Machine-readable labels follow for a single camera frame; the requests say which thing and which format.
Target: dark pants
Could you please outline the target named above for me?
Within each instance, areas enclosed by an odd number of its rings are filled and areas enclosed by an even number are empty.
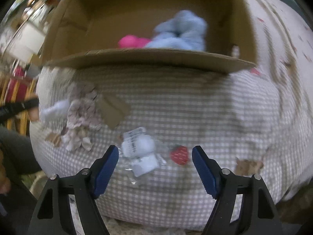
[[[12,183],[6,196],[0,194],[0,202],[7,212],[6,216],[0,214],[0,234],[24,235],[37,200],[22,183],[19,175],[35,173],[41,168],[28,137],[0,127],[0,148],[4,154],[3,165],[7,177]]]

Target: checkered cloth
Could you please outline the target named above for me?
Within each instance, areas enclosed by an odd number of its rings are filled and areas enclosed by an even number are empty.
[[[313,161],[310,96],[298,71],[299,63],[309,60],[305,61],[301,45],[291,41],[292,34],[282,23],[287,20],[279,20],[277,15],[283,12],[278,8],[307,26],[279,0],[247,3],[258,43],[258,68],[251,72],[221,75],[149,64],[76,72],[43,68],[37,87],[40,109],[64,99],[71,80],[93,82],[98,92],[115,94],[131,105],[131,114],[115,130],[103,124],[92,134],[90,152],[70,153],[44,141],[51,130],[60,132],[65,121],[31,124],[34,153],[43,170],[48,175],[76,174],[91,166],[109,145],[117,144],[121,133],[144,126],[165,145],[188,147],[189,156],[195,145],[201,145],[209,158],[232,171],[236,158],[262,160],[261,175],[278,202]],[[290,29],[301,31],[297,26]],[[313,43],[311,31],[307,36],[308,43]],[[305,52],[313,57],[312,50]],[[215,200],[206,194],[192,162],[175,164],[167,148],[161,155],[167,164],[149,174],[138,188],[131,185],[119,161],[105,194],[97,200],[100,213],[145,225],[201,230]],[[233,219],[238,217],[240,200],[237,197]]]

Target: blue plush toy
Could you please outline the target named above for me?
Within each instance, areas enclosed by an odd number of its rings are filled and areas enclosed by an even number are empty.
[[[207,23],[191,11],[180,11],[174,18],[159,24],[156,36],[145,48],[176,48],[205,51]]]

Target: screw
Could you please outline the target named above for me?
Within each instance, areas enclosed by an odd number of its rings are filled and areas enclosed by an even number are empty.
[[[254,174],[254,178],[256,179],[256,180],[261,180],[261,175],[260,174]]]
[[[55,180],[57,178],[57,174],[53,174],[52,176],[49,177],[51,180]]]
[[[84,169],[81,170],[81,173],[83,175],[87,175],[89,173],[89,171],[90,171],[89,168],[84,168]]]
[[[230,170],[224,168],[224,169],[222,169],[222,173],[225,174],[225,175],[228,175],[228,174],[230,174]]]

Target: human hand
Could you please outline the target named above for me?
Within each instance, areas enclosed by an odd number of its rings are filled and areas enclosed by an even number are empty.
[[[38,95],[35,93],[30,93],[28,97],[25,98],[25,100],[38,98]],[[35,122],[39,121],[39,107],[34,107],[32,109],[27,110],[30,121]]]
[[[11,190],[11,182],[7,178],[7,174],[5,172],[5,168],[2,164],[3,161],[3,153],[0,150],[0,194],[6,194]]]

